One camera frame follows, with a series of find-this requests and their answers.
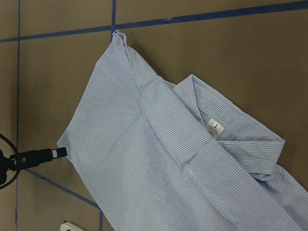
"white object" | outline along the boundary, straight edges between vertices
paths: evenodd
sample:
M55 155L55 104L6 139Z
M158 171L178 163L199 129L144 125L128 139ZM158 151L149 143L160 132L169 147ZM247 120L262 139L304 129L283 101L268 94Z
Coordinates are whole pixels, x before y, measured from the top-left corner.
M84 231L72 223L66 222L60 226L60 231Z

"tile grout line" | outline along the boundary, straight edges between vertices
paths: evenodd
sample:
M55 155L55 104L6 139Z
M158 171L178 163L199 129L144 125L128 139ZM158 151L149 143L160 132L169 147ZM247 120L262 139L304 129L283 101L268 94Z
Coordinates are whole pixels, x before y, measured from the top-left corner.
M211 12L211 13L201 13L201 14L192 14L192 15L186 15L186 16L178 16L178 17L173 17L170 20L161 18L161 19L154 19L154 20L147 20L147 21L139 21L135 23L115 24L114 29L129 29L129 28L138 28L138 27L145 27L145 26L158 26L158 25L166 25L166 24L185 23L185 22L202 21L202 20L210 20L210 19L218 19L218 18L229 18L229 17L236 17L236 16L263 14L263 13L278 13L278 12L305 10L305 9L308 9L308 1L297 1L297 2L291 2L291 3L281 3L281 4L275 4L275 5L242 8L242 9L236 9L236 10L227 10L227 11L218 11L218 12ZM39 34L39 35L31 35L31 36L20 37L19 39L20 40L30 40L30 39L58 37L58 36L65 36L65 35L102 32L102 31L109 31L109 30L112 30L112 25L92 27L92 28L86 28L86 29L78 29L78 30L60 31L60 32L53 32L53 33ZM0 39L0 43L12 42L12 41L17 41L17 40L18 38Z
M86 197L84 197L84 196L82 196L82 195L80 195L80 194L78 194L78 193L76 193L76 192L56 183L56 182L54 182L54 181L52 181L51 179L48 179L48 178L44 177L43 175L41 175L41 174L31 170L31 169L28 169L28 168L25 169L25 171L28 172L28 173L31 173L32 175L40 178L41 180L43 180L45 182L55 186L56 188L61 189L62 191L76 197L77 199L82 200L83 202L86 202L87 204L89 204L89 205L91 205L95 208L100 209L100 207L95 202L91 201L90 199L88 199L88 198L86 198Z
M112 33L116 29L116 0L112 0L112 16L111 16L111 40L112 40Z
M20 70L20 11L21 0L18 0L18 40L17 40L17 110L16 110L16 148L19 148L19 70ZM15 231L18 231L18 177L15 185Z

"clothing label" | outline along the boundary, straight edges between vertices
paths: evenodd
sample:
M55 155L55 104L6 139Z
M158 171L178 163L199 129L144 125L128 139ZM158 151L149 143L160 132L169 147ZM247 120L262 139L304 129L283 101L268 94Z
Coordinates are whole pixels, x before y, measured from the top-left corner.
M224 129L225 128L213 118L210 119L210 121L206 125L206 130L208 130L208 132L214 139L217 139L217 137L222 133Z

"brown floor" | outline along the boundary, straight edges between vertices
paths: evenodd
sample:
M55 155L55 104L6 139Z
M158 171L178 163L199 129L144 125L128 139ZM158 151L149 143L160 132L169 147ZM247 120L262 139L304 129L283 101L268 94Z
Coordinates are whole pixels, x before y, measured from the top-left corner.
M117 0L116 24L292 1ZM18 36L18 1L0 0L0 40ZM21 37L111 25L112 0L21 0ZM286 140L279 164L308 189L308 10L123 29L163 78L194 73ZM19 150L55 148L111 32L20 42ZM0 133L16 143L17 41L0 43ZM9 148L0 142L5 155ZM34 167L94 201L66 158ZM17 190L18 231L54 231L67 220L100 230L100 211L30 172ZM0 227L15 230L15 183L0 191ZM103 230L113 230L106 218Z

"shirt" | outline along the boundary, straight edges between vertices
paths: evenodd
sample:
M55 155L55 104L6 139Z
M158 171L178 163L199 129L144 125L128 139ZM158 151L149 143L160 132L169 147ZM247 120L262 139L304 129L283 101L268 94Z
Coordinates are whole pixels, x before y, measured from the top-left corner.
M308 230L283 145L195 75L161 78L119 31L58 141L116 231Z

